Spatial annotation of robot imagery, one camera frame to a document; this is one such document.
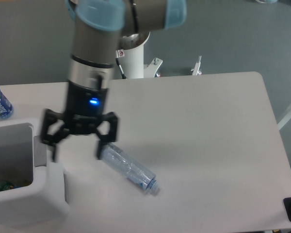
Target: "bottle cap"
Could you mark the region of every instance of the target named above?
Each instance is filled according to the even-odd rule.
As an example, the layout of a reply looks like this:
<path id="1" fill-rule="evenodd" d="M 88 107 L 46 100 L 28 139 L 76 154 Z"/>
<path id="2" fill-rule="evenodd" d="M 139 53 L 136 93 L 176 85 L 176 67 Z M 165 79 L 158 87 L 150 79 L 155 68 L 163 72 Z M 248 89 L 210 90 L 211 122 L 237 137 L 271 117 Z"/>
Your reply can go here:
<path id="1" fill-rule="evenodd" d="M 159 188 L 160 188 L 160 184 L 157 181 L 155 181 L 152 187 L 150 188 L 151 194 L 157 194 Z"/>

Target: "metal bracket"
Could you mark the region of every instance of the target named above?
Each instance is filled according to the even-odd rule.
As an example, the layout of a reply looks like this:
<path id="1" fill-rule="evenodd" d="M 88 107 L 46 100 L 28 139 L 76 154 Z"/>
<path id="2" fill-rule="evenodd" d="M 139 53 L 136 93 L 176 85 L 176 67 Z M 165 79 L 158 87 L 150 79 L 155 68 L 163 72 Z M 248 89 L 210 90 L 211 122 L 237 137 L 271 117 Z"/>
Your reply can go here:
<path id="1" fill-rule="evenodd" d="M 144 78 L 153 78 L 156 77 L 157 72 L 161 65 L 163 64 L 163 60 L 160 58 L 154 58 L 153 61 L 149 65 L 145 65 L 144 68 Z"/>

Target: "trash bin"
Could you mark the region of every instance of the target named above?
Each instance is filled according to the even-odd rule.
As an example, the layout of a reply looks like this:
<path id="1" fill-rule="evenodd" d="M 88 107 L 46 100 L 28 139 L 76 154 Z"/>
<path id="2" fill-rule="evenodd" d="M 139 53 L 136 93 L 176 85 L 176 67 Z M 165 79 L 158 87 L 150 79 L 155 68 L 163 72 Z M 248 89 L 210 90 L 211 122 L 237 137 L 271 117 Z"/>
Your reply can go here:
<path id="1" fill-rule="evenodd" d="M 66 214 L 64 168 L 40 142 L 37 119 L 0 122 L 0 224 L 24 225 Z"/>

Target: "gray floor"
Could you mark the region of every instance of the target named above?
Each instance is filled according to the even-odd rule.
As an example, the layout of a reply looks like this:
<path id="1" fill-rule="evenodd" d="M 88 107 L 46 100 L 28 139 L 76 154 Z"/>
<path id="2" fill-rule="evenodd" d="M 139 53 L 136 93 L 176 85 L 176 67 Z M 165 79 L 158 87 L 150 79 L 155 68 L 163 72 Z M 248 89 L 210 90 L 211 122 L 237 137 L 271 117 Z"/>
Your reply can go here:
<path id="1" fill-rule="evenodd" d="M 162 58 L 163 76 L 190 74 L 199 55 L 204 74 L 257 71 L 278 118 L 291 103 L 291 1 L 187 3 L 183 26 L 151 34 L 145 62 Z M 0 2 L 0 84 L 65 81 L 72 36 L 64 0 Z M 281 135 L 291 163 L 291 122 Z"/>

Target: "robotic arm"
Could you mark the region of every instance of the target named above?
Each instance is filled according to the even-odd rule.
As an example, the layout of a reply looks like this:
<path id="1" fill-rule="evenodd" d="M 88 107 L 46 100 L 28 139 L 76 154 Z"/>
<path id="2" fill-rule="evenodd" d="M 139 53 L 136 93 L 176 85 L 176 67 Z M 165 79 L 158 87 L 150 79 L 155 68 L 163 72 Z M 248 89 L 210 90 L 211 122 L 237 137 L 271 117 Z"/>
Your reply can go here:
<path id="1" fill-rule="evenodd" d="M 103 114 L 108 82 L 113 77 L 115 51 L 124 35 L 132 35 L 180 25 L 186 18 L 185 0 L 67 0 L 75 20 L 68 91 L 63 113 L 47 109 L 41 140 L 52 149 L 56 159 L 57 144 L 70 134 L 95 133 L 99 138 L 97 158 L 106 144 L 116 140 L 118 118 Z M 54 133 L 49 128 L 63 123 Z M 98 127 L 104 121 L 110 127 L 102 135 Z"/>

